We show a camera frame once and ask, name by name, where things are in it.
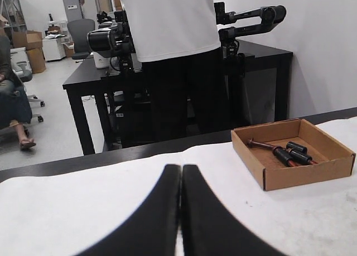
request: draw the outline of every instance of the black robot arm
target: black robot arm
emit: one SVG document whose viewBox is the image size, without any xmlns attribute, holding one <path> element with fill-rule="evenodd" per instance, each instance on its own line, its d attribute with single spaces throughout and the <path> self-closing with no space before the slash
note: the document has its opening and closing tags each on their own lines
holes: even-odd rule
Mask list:
<svg viewBox="0 0 357 256">
<path fill-rule="evenodd" d="M 286 16 L 286 9 L 284 6 L 261 7 L 242 13 L 226 13 L 224 2 L 218 2 L 215 3 L 215 11 L 217 25 L 229 25 L 231 23 L 236 23 L 238 20 L 252 17 L 260 17 L 262 19 L 261 23 L 258 25 L 221 29 L 219 31 L 221 40 L 270 32 L 281 23 Z"/>
</svg>

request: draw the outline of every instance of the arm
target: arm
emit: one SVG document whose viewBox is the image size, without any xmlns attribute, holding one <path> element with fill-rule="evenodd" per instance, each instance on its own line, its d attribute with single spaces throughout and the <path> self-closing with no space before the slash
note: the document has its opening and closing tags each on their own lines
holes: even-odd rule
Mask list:
<svg viewBox="0 0 357 256">
<path fill-rule="evenodd" d="M 10 63 L 10 40 L 0 37 L 0 79 L 7 79 L 12 75 Z"/>
</svg>

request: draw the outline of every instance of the foot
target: foot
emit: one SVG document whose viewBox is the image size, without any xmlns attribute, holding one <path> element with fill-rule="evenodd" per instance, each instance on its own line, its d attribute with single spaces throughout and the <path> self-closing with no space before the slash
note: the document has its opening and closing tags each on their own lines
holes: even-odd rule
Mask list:
<svg viewBox="0 0 357 256">
<path fill-rule="evenodd" d="M 31 147 L 34 147 L 36 145 L 35 140 L 34 139 L 29 139 L 29 138 L 24 138 L 22 140 L 20 140 L 20 149 L 21 150 L 28 150 Z"/>
</svg>

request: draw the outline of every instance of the white wall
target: white wall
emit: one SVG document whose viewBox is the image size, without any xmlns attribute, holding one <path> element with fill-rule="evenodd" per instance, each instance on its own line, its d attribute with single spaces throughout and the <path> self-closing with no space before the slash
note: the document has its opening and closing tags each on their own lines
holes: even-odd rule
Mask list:
<svg viewBox="0 0 357 256">
<path fill-rule="evenodd" d="M 216 0 L 228 11 L 284 5 L 271 33 L 246 40 L 293 51 L 290 117 L 357 107 L 357 0 Z"/>
<path fill-rule="evenodd" d="M 54 20 L 66 19 L 62 0 L 20 0 L 26 25 L 29 30 L 45 32 L 52 13 Z"/>
</svg>

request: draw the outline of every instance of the cardboard box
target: cardboard box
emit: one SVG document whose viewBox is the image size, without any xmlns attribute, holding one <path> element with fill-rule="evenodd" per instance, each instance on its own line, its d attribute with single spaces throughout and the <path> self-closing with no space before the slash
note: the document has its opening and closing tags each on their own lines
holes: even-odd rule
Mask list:
<svg viewBox="0 0 357 256">
<path fill-rule="evenodd" d="M 6 37 L 5 29 L 0 27 L 0 36 Z"/>
<path fill-rule="evenodd" d="M 61 27 L 49 26 L 49 28 L 47 29 L 47 34 L 61 34 Z"/>
<path fill-rule="evenodd" d="M 120 0 L 113 0 L 114 2 L 114 7 L 121 7 L 122 6 L 122 3 Z"/>
<path fill-rule="evenodd" d="M 327 133 L 306 120 L 287 120 L 231 132 L 233 147 L 248 170 L 265 191 L 351 176 L 356 154 Z M 271 151 L 248 148 L 245 144 L 256 142 L 286 147 L 294 141 L 308 148 L 308 154 L 318 165 L 286 167 Z"/>
<path fill-rule="evenodd" d="M 46 70 L 44 53 L 41 48 L 28 50 L 27 56 L 30 61 L 33 74 L 42 73 Z"/>
<path fill-rule="evenodd" d="M 0 27 L 5 26 L 7 22 L 7 19 L 0 14 Z"/>
<path fill-rule="evenodd" d="M 67 42 L 67 43 L 63 43 L 63 46 L 65 48 L 65 53 L 66 53 L 66 57 L 67 58 L 72 58 L 73 54 L 74 54 L 74 48 L 70 48 L 69 46 L 73 45 L 73 42 Z"/>
<path fill-rule="evenodd" d="M 42 33 L 37 31 L 13 32 L 14 48 L 26 47 L 27 50 L 42 48 Z"/>
</svg>

